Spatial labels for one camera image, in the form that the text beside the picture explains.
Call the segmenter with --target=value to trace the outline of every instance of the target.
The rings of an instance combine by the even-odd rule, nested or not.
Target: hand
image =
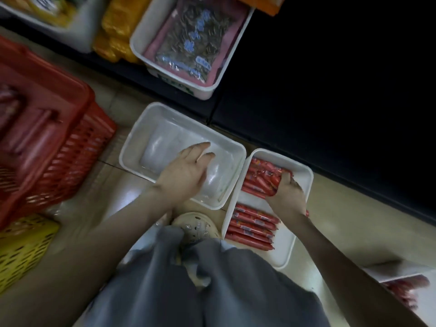
[[[210,145],[210,142],[203,142],[182,150],[161,172],[154,187],[165,195],[171,206],[192,198],[200,191],[206,180],[207,167],[215,157],[214,153],[201,156]]]
[[[282,174],[277,193],[274,196],[267,196],[266,201],[289,228],[295,222],[307,219],[304,192],[288,172]]]

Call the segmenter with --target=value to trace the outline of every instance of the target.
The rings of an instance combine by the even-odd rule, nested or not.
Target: beige floor
[[[150,186],[150,182],[122,170],[118,154],[131,126],[153,99],[2,27],[0,34],[28,45],[35,53],[90,84],[97,103],[120,126],[79,193],[50,209],[49,213],[63,224],[49,248],[50,254],[82,238]],[[254,147],[244,144],[250,153]],[[324,235],[359,265],[405,258],[436,268],[436,228],[414,217],[318,174],[314,177],[308,209],[314,224]],[[226,206],[211,211],[187,201],[176,208],[176,214],[201,211],[221,228],[225,210]],[[302,287],[318,294],[332,326],[347,326],[301,242],[296,242],[283,272]]]

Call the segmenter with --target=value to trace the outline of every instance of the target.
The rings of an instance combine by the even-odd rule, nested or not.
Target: pink package
[[[212,86],[248,10],[238,0],[179,0],[144,56],[179,78]]]

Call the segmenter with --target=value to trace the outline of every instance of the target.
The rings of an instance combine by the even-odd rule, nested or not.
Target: white tray
[[[91,53],[108,0],[86,0],[68,27],[56,27],[0,2],[0,7],[27,25],[81,53]]]
[[[214,90],[221,82],[221,78],[224,75],[228,64],[230,63],[230,60],[232,59],[233,53],[235,52],[236,47],[243,36],[251,16],[253,15],[254,8],[252,8],[248,13],[241,31],[239,32],[235,43],[233,44],[233,47],[231,48],[227,59],[223,64],[221,72],[215,80],[215,83],[209,87],[202,87],[186,79],[179,78],[170,71],[167,71],[161,66],[155,64],[152,60],[145,58],[143,55],[156,34],[161,29],[162,25],[165,23],[168,15],[174,10],[176,3],[177,0],[152,0],[130,39],[130,49],[133,51],[136,57],[148,65],[147,70],[151,75],[162,79],[170,85],[182,90],[183,92],[191,94],[200,100],[207,100],[212,96]]]
[[[161,171],[182,149],[211,142],[205,152],[216,156],[207,179],[193,201],[211,210],[223,207],[241,173],[247,152],[244,146],[166,105],[149,104],[132,128],[119,155],[123,168],[156,182]]]
[[[294,175],[295,181],[298,182],[304,194],[306,195],[306,201],[309,197],[310,188],[313,182],[313,172],[308,166],[266,149],[256,149],[245,161],[241,175],[239,176],[238,182],[236,183],[235,191],[232,195],[232,199],[230,200],[230,204],[228,206],[227,213],[224,219],[224,224],[222,225],[222,238],[225,237],[228,225],[230,223],[230,220],[232,219],[233,210],[235,209],[235,205],[238,202],[275,215],[269,204],[264,199],[241,191],[245,175],[247,174],[250,161],[253,157],[266,160],[277,166],[281,166],[288,170],[291,170]],[[274,250],[263,251],[233,241],[229,242],[231,242],[238,248],[248,248],[253,250],[259,256],[269,262],[275,269],[282,269],[288,264],[296,237],[290,230],[288,230],[288,228],[283,223],[280,223],[277,226],[278,228],[277,231],[275,231],[275,236],[273,238],[273,246],[275,247]]]

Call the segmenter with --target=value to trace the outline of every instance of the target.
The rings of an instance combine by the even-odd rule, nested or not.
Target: yellow basket
[[[0,293],[36,266],[59,224],[32,214],[0,231]]]

